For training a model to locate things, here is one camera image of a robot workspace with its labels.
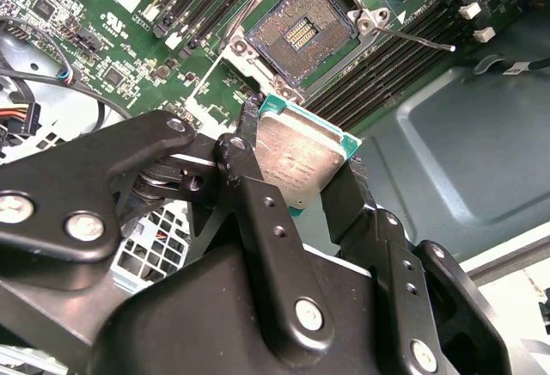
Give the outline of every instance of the black cable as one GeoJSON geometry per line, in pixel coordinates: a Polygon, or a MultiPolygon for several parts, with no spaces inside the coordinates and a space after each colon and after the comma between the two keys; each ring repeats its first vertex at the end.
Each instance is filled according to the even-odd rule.
{"type": "MultiPolygon", "coordinates": [[[[0,65],[5,68],[6,70],[14,70],[11,64],[9,63],[8,59],[2,54],[0,51],[0,65]]],[[[21,96],[23,97],[23,100],[26,102],[35,102],[33,91],[28,87],[28,84],[25,83],[25,80],[21,80],[20,78],[12,78],[12,81],[14,82],[14,85],[17,87],[19,92],[21,93],[21,96]]]]}
{"type": "Polygon", "coordinates": [[[70,66],[69,60],[67,59],[67,57],[65,56],[63,51],[61,51],[61,48],[59,48],[58,43],[55,42],[55,40],[50,35],[48,35],[48,33],[46,31],[43,31],[42,29],[38,28],[36,25],[30,23],[29,21],[25,21],[21,18],[17,18],[17,17],[14,17],[14,16],[0,15],[0,22],[13,22],[13,23],[16,23],[16,24],[25,25],[27,27],[32,28],[34,30],[34,32],[36,32],[42,38],[44,38],[46,41],[48,41],[50,43],[50,45],[55,49],[56,53],[61,58],[61,61],[63,62],[63,65],[64,65],[65,69],[67,71],[70,71],[70,72],[74,73],[72,67],[70,66]]]}
{"type": "Polygon", "coordinates": [[[550,67],[550,58],[544,58],[544,59],[541,59],[540,61],[533,61],[532,63],[529,64],[529,70],[530,71],[534,71],[534,70],[542,70],[543,68],[548,68],[550,67]]]}
{"type": "Polygon", "coordinates": [[[113,111],[120,114],[125,119],[130,119],[131,114],[130,112],[114,102],[113,100],[109,100],[108,98],[104,97],[103,95],[97,94],[95,91],[89,89],[82,83],[74,83],[71,85],[65,85],[63,82],[58,80],[56,77],[49,77],[49,76],[41,76],[39,74],[31,74],[28,72],[21,72],[21,71],[11,71],[6,69],[0,69],[0,76],[3,77],[9,77],[9,78],[19,78],[27,81],[34,81],[36,83],[43,83],[43,84],[49,84],[54,85],[56,87],[63,87],[66,89],[72,89],[79,93],[89,95],[90,97],[94,98],[98,102],[101,102],[105,104],[106,106],[110,107],[113,111]]]}
{"type": "Polygon", "coordinates": [[[105,123],[105,104],[97,102],[97,120],[95,121],[94,128],[90,132],[97,132],[101,126],[105,123]]]}

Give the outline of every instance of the metal lever arm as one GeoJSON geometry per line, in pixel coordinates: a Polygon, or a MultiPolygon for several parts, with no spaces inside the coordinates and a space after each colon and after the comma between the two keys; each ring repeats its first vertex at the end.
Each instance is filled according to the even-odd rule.
{"type": "Polygon", "coordinates": [[[188,124],[155,111],[0,167],[0,198],[21,196],[32,207],[27,218],[0,223],[0,275],[65,290],[96,283],[119,247],[120,184],[194,137],[188,124]],[[70,229],[79,214],[87,217],[70,229]]]}

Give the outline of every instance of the screw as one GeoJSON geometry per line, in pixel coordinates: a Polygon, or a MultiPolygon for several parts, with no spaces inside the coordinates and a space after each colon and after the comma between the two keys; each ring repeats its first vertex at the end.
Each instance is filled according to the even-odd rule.
{"type": "Polygon", "coordinates": [[[34,212],[31,200],[17,194],[0,196],[0,222],[20,223],[27,220],[34,212]]]}
{"type": "Polygon", "coordinates": [[[395,217],[392,213],[386,212],[386,219],[389,223],[393,224],[394,226],[399,224],[399,220],[397,220],[397,217],[395,217]]]}
{"type": "Polygon", "coordinates": [[[412,354],[416,361],[427,372],[435,372],[437,370],[437,360],[431,349],[423,343],[415,339],[411,342],[412,354]]]}
{"type": "Polygon", "coordinates": [[[296,316],[307,330],[319,330],[323,326],[323,314],[316,304],[307,299],[296,302],[296,316]]]}
{"type": "Polygon", "coordinates": [[[247,148],[247,146],[244,145],[244,142],[242,141],[242,139],[240,139],[238,137],[232,137],[230,142],[231,142],[232,145],[234,145],[235,147],[238,147],[241,150],[244,150],[244,149],[247,148]]]}
{"type": "Polygon", "coordinates": [[[166,120],[166,124],[172,130],[175,130],[177,132],[184,132],[186,130],[186,127],[178,119],[168,119],[166,120]]]}
{"type": "Polygon", "coordinates": [[[233,48],[237,54],[242,55],[247,51],[248,46],[246,42],[238,40],[233,44],[233,48]]]}
{"type": "Polygon", "coordinates": [[[436,254],[436,256],[439,259],[444,259],[445,258],[445,252],[443,252],[439,246],[436,246],[435,244],[432,244],[431,249],[433,250],[433,252],[436,254]]]}
{"type": "Polygon", "coordinates": [[[73,214],[65,224],[70,236],[83,242],[91,242],[103,234],[105,226],[100,218],[90,213],[73,214]]]}

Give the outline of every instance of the cable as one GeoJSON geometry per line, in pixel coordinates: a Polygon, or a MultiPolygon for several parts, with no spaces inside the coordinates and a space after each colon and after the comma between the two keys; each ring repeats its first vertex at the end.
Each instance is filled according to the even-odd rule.
{"type": "MultiPolygon", "coordinates": [[[[14,70],[8,59],[0,51],[0,65],[7,70],[14,70]]],[[[14,85],[17,87],[21,93],[23,100],[28,102],[35,102],[33,91],[28,87],[25,80],[20,80],[19,78],[12,78],[14,85]]]]}
{"type": "Polygon", "coordinates": [[[97,102],[97,120],[95,121],[94,127],[90,132],[97,132],[101,126],[105,123],[105,103],[97,102]]]}
{"type": "Polygon", "coordinates": [[[61,51],[61,48],[59,48],[58,43],[55,42],[55,40],[50,35],[48,35],[47,32],[45,32],[45,31],[41,30],[40,28],[38,28],[37,26],[31,24],[29,21],[25,21],[25,20],[22,20],[21,18],[17,18],[17,17],[14,17],[14,16],[0,15],[0,22],[14,22],[16,24],[25,25],[27,27],[30,27],[37,34],[40,34],[40,36],[42,38],[47,40],[50,43],[50,45],[52,45],[52,47],[55,49],[56,53],[59,55],[59,57],[61,58],[61,61],[63,62],[64,68],[65,68],[65,73],[64,73],[64,76],[60,77],[60,78],[63,78],[66,83],[70,83],[70,81],[72,80],[72,76],[74,75],[74,71],[73,71],[72,67],[70,66],[70,62],[67,59],[67,57],[65,56],[65,54],[63,53],[63,51],[61,51]]]}
{"type": "Polygon", "coordinates": [[[0,76],[3,77],[9,77],[9,78],[20,78],[27,81],[34,81],[36,83],[43,83],[43,84],[49,84],[49,85],[55,85],[57,87],[63,87],[66,89],[72,89],[74,91],[77,91],[79,93],[88,95],[98,102],[101,102],[105,104],[106,106],[110,107],[112,110],[114,110],[116,113],[120,114],[125,119],[130,119],[131,114],[130,112],[114,102],[113,100],[109,100],[108,98],[97,94],[95,91],[89,89],[82,83],[74,83],[72,85],[65,85],[62,81],[58,80],[55,77],[49,77],[49,76],[41,76],[38,74],[31,74],[28,72],[21,72],[21,71],[12,71],[12,70],[5,70],[0,68],[0,76]]]}
{"type": "Polygon", "coordinates": [[[533,61],[531,64],[529,64],[529,70],[542,70],[543,68],[550,67],[550,58],[544,58],[539,61],[533,61]]]}
{"type": "Polygon", "coordinates": [[[434,50],[442,50],[442,51],[449,51],[449,52],[456,51],[456,46],[450,46],[449,44],[438,44],[436,42],[427,40],[426,38],[417,37],[416,35],[405,34],[405,33],[402,33],[401,31],[394,31],[393,29],[389,29],[389,28],[376,27],[376,29],[381,33],[393,35],[394,37],[397,37],[397,38],[403,38],[405,40],[418,42],[419,44],[422,44],[423,46],[428,46],[429,48],[433,48],[434,50]]]}

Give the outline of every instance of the green circuit board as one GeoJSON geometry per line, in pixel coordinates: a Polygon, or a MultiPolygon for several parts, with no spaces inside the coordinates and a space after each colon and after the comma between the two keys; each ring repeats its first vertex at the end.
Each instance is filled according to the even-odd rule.
{"type": "MultiPolygon", "coordinates": [[[[244,77],[232,64],[222,60],[213,68],[199,92],[190,101],[188,97],[217,60],[220,41],[228,25],[251,0],[233,1],[229,10],[217,18],[216,25],[206,38],[186,56],[180,55],[180,49],[192,38],[193,33],[183,35],[177,44],[167,44],[169,34],[160,38],[155,35],[158,18],[151,19],[146,14],[147,8],[154,1],[0,0],[0,15],[27,19],[53,35],[78,70],[81,81],[128,108],[133,115],[156,108],[170,108],[197,128],[203,125],[229,127],[238,115],[243,100],[259,89],[253,77],[244,77]],[[97,49],[90,52],[83,49],[82,44],[77,44],[75,29],[93,35],[97,49]]],[[[201,4],[204,6],[205,1],[192,0],[189,9],[193,11],[201,4]]],[[[214,14],[227,1],[216,0],[200,15],[207,19],[208,15],[214,14]]],[[[279,1],[263,0],[244,19],[244,28],[249,30],[279,1]]],[[[360,3],[365,9],[388,8],[388,27],[399,29],[421,15],[431,1],[360,0],[360,3]]],[[[488,10],[491,24],[497,31],[521,12],[519,0],[479,1],[488,10]]],[[[46,44],[34,38],[30,30],[19,27],[8,30],[18,38],[27,39],[52,53],[46,44]]],[[[375,51],[385,38],[381,35],[365,50],[365,55],[375,51]]],[[[320,78],[356,45],[352,41],[345,46],[347,48],[324,58],[304,80],[305,84],[320,78]]],[[[327,80],[317,91],[322,92],[348,71],[349,67],[327,80]]]]}

